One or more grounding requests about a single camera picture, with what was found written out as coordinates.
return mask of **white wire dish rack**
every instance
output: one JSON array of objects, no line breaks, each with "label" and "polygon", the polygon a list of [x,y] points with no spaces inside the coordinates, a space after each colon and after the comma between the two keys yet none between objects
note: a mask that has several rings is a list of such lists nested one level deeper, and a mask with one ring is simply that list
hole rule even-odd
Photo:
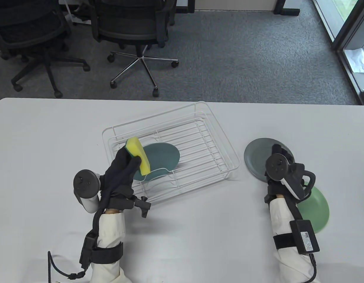
[{"label": "white wire dish rack", "polygon": [[135,194],[148,197],[152,203],[225,180],[240,165],[235,150],[205,102],[112,126],[102,136],[109,163],[133,136],[139,138],[142,146],[165,142],[178,148],[181,157],[174,170],[148,182],[134,180]]}]

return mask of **sticker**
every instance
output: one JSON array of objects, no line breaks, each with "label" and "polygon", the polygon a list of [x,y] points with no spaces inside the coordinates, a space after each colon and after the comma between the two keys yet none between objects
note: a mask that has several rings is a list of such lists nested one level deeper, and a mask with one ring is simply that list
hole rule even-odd
[{"label": "sticker", "polygon": [[300,234],[301,234],[302,241],[304,243],[305,250],[307,252],[313,252],[313,246],[312,246],[312,243],[310,242],[310,237],[309,237],[308,232],[300,232]]}]

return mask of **hand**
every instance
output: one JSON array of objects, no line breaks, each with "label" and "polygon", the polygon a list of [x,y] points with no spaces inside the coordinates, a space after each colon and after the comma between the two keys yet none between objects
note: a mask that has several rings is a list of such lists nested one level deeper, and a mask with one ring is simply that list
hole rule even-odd
[{"label": "hand", "polygon": [[108,206],[110,198],[131,198],[133,177],[141,164],[140,157],[132,157],[125,147],[118,150],[115,159],[101,176],[100,208]]}]

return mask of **yellow sponge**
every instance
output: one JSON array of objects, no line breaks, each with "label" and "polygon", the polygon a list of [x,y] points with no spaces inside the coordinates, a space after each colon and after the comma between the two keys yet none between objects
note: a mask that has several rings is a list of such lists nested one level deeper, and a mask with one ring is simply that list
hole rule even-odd
[{"label": "yellow sponge", "polygon": [[139,139],[136,136],[129,138],[124,147],[132,157],[140,156],[140,174],[142,176],[149,174],[151,172],[151,165],[149,164],[148,157],[145,155],[144,148]]}]

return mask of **teal plate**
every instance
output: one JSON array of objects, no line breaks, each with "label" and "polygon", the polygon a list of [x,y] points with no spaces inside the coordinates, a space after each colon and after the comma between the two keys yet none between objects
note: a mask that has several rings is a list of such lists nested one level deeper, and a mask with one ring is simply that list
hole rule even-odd
[{"label": "teal plate", "polygon": [[151,165],[151,172],[142,176],[139,171],[134,175],[134,180],[148,182],[162,175],[167,175],[177,167],[180,153],[178,148],[170,143],[152,143],[144,147],[145,154]]},{"label": "teal plate", "polygon": [[249,171],[259,180],[267,183],[265,176],[266,173],[266,160],[271,156],[272,147],[277,143],[280,144],[290,155],[292,152],[280,141],[260,138],[250,142],[244,152],[245,164]]}]

